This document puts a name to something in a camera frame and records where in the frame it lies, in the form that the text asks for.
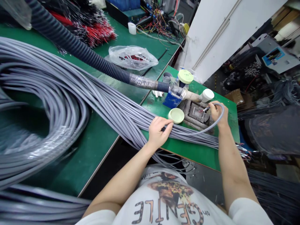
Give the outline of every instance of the person's left hand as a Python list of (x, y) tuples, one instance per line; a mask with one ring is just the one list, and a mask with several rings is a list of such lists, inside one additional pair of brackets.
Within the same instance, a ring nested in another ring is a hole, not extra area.
[[(167, 124), (168, 126), (165, 131), (162, 131), (162, 128)], [(149, 126), (149, 140), (147, 145), (155, 151), (160, 148), (168, 139), (173, 124), (173, 120), (155, 117)]]

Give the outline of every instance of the blue container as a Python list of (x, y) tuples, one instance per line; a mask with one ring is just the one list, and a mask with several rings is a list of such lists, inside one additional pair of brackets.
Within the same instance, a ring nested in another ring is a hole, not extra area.
[(169, 108), (176, 108), (181, 101), (182, 101), (182, 97), (172, 92), (169, 92), (165, 98), (165, 101), (162, 104)]
[(107, 0), (121, 11), (128, 11), (141, 7), (140, 0)]

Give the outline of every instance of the black corrugated hose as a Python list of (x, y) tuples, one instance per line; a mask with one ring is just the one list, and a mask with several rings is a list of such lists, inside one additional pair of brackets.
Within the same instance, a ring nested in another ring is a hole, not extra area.
[(34, 29), (51, 40), (59, 47), (65, 49), (71, 55), (90, 65), (91, 67), (109, 75), (119, 81), (140, 88), (169, 91), (169, 84), (129, 73), (116, 65), (108, 62), (87, 45), (77, 39), (57, 19), (55, 19), (37, 0), (25, 0), (32, 10), (31, 25)]

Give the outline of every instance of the white wall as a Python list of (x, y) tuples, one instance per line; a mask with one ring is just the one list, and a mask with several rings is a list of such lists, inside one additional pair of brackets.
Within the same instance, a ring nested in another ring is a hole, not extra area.
[[(177, 65), (193, 68), (238, 0), (202, 0), (190, 30), (185, 53)], [(287, 0), (241, 0), (229, 24), (195, 69), (205, 82), (240, 48)]]

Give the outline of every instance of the plastic bag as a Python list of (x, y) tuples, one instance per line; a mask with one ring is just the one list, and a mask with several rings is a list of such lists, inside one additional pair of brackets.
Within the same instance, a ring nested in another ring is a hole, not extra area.
[(31, 8), (24, 0), (0, 0), (2, 6), (22, 27), (30, 30)]
[(141, 71), (158, 64), (157, 58), (146, 48), (134, 45), (109, 47), (108, 53), (106, 60), (126, 69)]

